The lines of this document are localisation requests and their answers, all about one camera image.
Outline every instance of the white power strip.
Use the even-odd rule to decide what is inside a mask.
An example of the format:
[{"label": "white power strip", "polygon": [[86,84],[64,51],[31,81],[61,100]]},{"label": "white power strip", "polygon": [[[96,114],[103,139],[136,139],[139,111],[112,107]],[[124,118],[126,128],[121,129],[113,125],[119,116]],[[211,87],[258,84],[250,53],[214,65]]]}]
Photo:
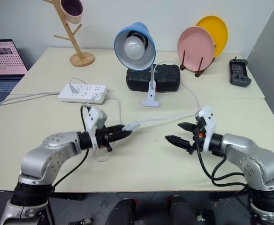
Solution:
[{"label": "white power strip", "polygon": [[[63,90],[58,95],[58,98],[63,102],[79,102],[86,103],[90,101],[94,96],[100,93],[107,93],[108,88],[105,85],[95,85],[95,84],[71,84],[75,89],[79,91],[77,94],[73,94],[69,83],[66,84]],[[105,101],[106,95],[100,95],[93,99],[90,103],[93,104],[103,104]]]}]

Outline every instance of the blue lamp shade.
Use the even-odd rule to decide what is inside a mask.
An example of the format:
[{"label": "blue lamp shade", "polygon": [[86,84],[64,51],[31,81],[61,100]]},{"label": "blue lamp shade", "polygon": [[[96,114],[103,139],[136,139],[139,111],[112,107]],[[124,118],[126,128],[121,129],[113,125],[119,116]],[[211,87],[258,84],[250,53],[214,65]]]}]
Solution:
[{"label": "blue lamp shade", "polygon": [[[129,58],[125,53],[124,43],[131,35],[140,38],[145,45],[145,52],[138,60]],[[147,27],[141,22],[135,22],[131,26],[125,27],[117,34],[114,41],[114,50],[118,60],[124,66],[136,71],[148,69],[156,58],[154,41]]]}]

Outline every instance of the pink mug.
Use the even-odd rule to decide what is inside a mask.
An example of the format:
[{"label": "pink mug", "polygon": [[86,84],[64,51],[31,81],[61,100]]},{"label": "pink mug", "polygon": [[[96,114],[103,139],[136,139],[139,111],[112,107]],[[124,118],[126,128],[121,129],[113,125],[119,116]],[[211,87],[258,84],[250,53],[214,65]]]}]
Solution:
[{"label": "pink mug", "polygon": [[60,0],[61,9],[70,23],[82,20],[83,5],[80,0]]}]

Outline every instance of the white wall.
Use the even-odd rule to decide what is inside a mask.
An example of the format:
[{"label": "white wall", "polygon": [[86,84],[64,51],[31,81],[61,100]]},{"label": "white wall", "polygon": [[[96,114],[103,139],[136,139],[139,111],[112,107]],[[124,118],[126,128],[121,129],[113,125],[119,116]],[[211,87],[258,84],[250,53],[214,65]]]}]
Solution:
[{"label": "white wall", "polygon": [[[118,31],[135,21],[145,23],[157,50],[176,51],[180,34],[206,15],[227,24],[224,52],[247,58],[273,9],[274,0],[82,0],[79,45],[113,48]],[[42,0],[0,0],[0,38],[11,38],[29,66],[50,46],[71,47],[53,34],[66,35],[53,5]]]}]

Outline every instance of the laptop keyboard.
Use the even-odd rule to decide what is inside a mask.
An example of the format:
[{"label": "laptop keyboard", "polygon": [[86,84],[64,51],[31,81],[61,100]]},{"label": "laptop keyboard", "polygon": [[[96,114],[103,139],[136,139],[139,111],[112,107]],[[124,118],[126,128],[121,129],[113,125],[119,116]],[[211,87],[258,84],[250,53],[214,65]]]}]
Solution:
[{"label": "laptop keyboard", "polygon": [[10,93],[19,81],[0,81],[0,93]]}]

